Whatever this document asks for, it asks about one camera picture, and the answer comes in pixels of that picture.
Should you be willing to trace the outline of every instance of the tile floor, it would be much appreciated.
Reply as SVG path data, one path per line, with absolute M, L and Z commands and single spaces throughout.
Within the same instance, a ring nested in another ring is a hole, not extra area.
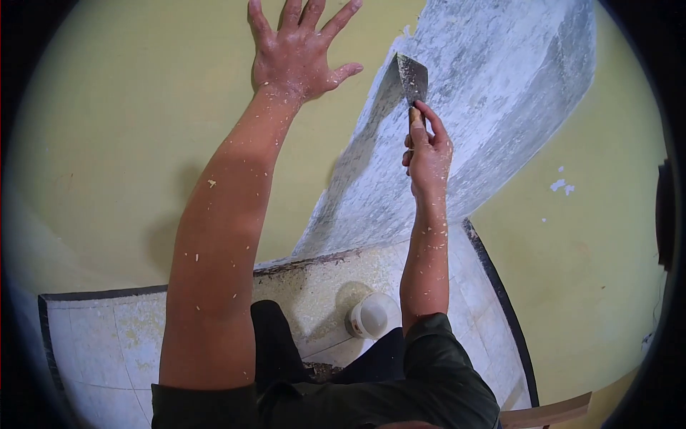
M 272 299 L 281 305 L 303 360 L 344 367 L 373 344 L 348 335 L 345 313 L 371 291 L 385 292 L 399 302 L 408 246 L 403 242 L 318 264 L 258 273 L 253 300 Z M 449 228 L 449 271 L 448 316 L 453 333 L 502 409 L 528 408 L 514 338 L 459 225 Z M 60 376 L 87 427 L 150 427 L 150 384 L 158 377 L 165 295 L 47 302 Z

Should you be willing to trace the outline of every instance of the left hand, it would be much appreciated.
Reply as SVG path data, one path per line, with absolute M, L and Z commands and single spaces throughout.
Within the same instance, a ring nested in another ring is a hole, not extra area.
M 257 37 L 258 86 L 274 85 L 299 102 L 306 102 L 338 88 L 345 79 L 362 71 L 358 62 L 336 70 L 331 70 L 327 63 L 333 38 L 361 8 L 362 0 L 350 0 L 318 32 L 316 25 L 325 4 L 326 0 L 309 0 L 301 13 L 302 0 L 286 0 L 281 29 L 275 32 L 262 14 L 260 0 L 249 0 L 250 22 Z

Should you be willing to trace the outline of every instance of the plastic bucket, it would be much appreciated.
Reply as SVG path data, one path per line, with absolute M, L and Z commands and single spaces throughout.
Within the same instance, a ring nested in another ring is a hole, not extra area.
M 373 292 L 348 311 L 345 322 L 350 335 L 378 340 L 391 329 L 400 326 L 400 308 L 388 295 Z

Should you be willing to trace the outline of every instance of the black shirt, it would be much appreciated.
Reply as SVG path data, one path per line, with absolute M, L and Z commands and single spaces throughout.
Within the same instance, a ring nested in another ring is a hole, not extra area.
M 152 385 L 153 429 L 341 428 L 426 421 L 442 428 L 497 427 L 493 392 L 474 371 L 445 314 L 417 322 L 405 337 L 405 380 L 358 384 L 276 383 L 190 391 Z

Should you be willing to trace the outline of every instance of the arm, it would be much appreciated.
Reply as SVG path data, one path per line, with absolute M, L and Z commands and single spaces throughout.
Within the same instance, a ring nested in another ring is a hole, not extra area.
M 410 126 L 405 146 L 414 150 L 403 155 L 403 165 L 412 177 L 416 201 L 414 227 L 410 237 L 400 303 L 403 333 L 428 314 L 448 312 L 448 226 L 445 215 L 445 191 L 453 146 L 440 118 L 424 103 L 416 107 L 431 122 L 436 136 L 430 135 L 420 121 Z
M 259 0 L 248 11 L 257 40 L 257 92 L 200 175 L 181 216 L 167 290 L 160 384 L 215 390 L 255 378 L 250 317 L 252 267 L 274 164 L 293 117 L 307 100 L 359 73 L 331 70 L 327 50 L 362 5 L 352 0 L 317 33 L 324 0 L 287 0 L 271 30 Z

